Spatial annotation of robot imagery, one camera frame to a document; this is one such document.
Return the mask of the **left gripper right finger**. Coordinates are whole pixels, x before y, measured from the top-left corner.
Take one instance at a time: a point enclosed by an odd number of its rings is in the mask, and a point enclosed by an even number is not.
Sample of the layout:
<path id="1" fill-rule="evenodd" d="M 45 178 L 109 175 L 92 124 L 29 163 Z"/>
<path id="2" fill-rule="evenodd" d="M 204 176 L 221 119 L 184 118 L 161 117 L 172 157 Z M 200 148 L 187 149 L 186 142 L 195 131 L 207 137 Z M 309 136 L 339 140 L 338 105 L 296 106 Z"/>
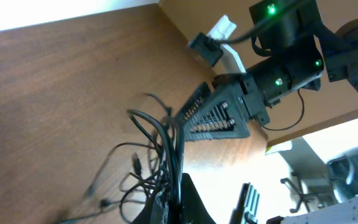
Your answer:
<path id="1" fill-rule="evenodd" d="M 260 194 L 251 183 L 242 185 L 236 208 L 232 211 L 230 224 L 258 224 L 257 208 Z"/>

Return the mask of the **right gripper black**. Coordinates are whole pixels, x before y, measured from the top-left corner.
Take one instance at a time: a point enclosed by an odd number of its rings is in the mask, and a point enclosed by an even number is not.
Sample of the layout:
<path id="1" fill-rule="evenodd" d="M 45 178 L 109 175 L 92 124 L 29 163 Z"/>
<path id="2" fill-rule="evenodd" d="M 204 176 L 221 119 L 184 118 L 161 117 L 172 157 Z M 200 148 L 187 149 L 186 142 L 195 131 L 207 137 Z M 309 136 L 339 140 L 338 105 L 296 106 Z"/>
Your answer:
<path id="1" fill-rule="evenodd" d="M 260 126 L 270 122 L 264 98 L 252 75 L 221 74 L 212 85 L 215 90 L 229 86 L 235 94 L 231 90 L 211 93 L 208 84 L 201 83 L 175 115 L 183 124 L 186 141 L 244 139 L 250 136 L 246 118 L 256 120 Z M 245 116 L 239 103 L 246 109 Z"/>

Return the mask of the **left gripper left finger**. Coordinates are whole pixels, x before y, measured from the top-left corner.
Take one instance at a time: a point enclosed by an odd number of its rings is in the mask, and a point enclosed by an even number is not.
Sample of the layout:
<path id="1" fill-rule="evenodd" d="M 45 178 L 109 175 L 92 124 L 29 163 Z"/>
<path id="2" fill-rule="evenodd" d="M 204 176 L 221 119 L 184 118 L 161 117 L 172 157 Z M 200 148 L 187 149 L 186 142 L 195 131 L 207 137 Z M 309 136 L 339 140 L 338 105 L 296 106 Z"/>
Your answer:
<path id="1" fill-rule="evenodd" d="M 169 187 L 159 187 L 131 224 L 216 224 L 205 208 L 189 174 L 183 173 L 181 205 L 174 208 Z"/>

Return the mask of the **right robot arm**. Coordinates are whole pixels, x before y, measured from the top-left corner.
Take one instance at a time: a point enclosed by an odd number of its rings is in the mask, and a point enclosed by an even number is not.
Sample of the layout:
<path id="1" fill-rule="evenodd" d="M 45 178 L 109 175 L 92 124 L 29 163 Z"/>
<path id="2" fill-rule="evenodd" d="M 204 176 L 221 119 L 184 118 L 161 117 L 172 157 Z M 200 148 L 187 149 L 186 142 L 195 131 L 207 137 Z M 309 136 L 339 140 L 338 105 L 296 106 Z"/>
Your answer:
<path id="1" fill-rule="evenodd" d="M 248 138 L 249 121 L 266 128 L 269 108 L 294 91 L 318 91 L 324 73 L 358 92 L 358 19 L 333 32 L 315 1 L 261 1 L 249 11 L 254 26 L 240 37 L 231 37 L 236 25 L 223 16 L 189 43 L 210 66 L 232 61 L 176 114 L 182 140 Z"/>

